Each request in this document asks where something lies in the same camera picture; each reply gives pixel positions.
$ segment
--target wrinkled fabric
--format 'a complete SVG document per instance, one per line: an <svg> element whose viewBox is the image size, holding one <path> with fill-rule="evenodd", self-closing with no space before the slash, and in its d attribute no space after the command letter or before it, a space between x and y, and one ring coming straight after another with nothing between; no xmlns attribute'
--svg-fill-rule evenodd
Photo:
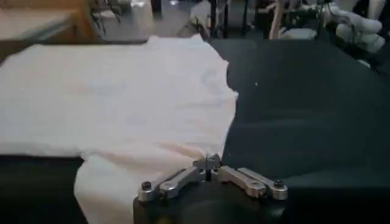
<svg viewBox="0 0 390 224"><path fill-rule="evenodd" d="M237 98L227 65L200 36L32 46L0 67L0 153L81 156L88 223L131 223L142 181L222 156Z"/></svg>

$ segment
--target metal clamp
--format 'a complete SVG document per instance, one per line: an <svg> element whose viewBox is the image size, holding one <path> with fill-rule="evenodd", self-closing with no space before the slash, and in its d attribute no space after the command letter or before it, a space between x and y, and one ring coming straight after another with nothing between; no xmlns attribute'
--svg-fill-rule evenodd
<svg viewBox="0 0 390 224"><path fill-rule="evenodd" d="M216 167L221 165L220 157L215 154L213 156L206 156L205 159L197 160L193 162L193 166L196 166L200 169L204 169L206 171L213 170Z"/></svg>
<svg viewBox="0 0 390 224"><path fill-rule="evenodd" d="M152 201L162 195L170 199L178 196L179 191L189 183L206 180L207 173L218 182L232 182L250 197L270 196L274 200L286 200L287 187L281 181L272 181L247 168L238 170L221 166L218 155L207 156L194 161L193 166L172 172L153 182L143 182L138 190L139 201Z"/></svg>
<svg viewBox="0 0 390 224"><path fill-rule="evenodd" d="M244 189L245 193L251 197L262 197L266 191L266 186L263 183L253 180L228 166L220 167L216 177L219 182L230 181L234 183L241 189Z"/></svg>
<svg viewBox="0 0 390 224"><path fill-rule="evenodd" d="M198 167L191 166L190 168L179 173L176 177L169 181L165 181L160 185L160 193L164 198L173 198L179 194L179 190L188 183L200 182L206 177L206 171Z"/></svg>
<svg viewBox="0 0 390 224"><path fill-rule="evenodd" d="M238 171L247 175L248 177L262 182L267 187L267 194L270 195L273 199L286 200L288 198L288 188L281 181L272 181L247 168L239 168Z"/></svg>
<svg viewBox="0 0 390 224"><path fill-rule="evenodd" d="M141 184L141 187L138 189L138 199L139 201L152 201L160 192L160 184L162 182L165 182L167 180L170 180L174 176L176 176L178 173L182 172L183 170L176 170L174 172L171 172L167 175L164 175L160 177L159 179L149 182L145 181Z"/></svg>

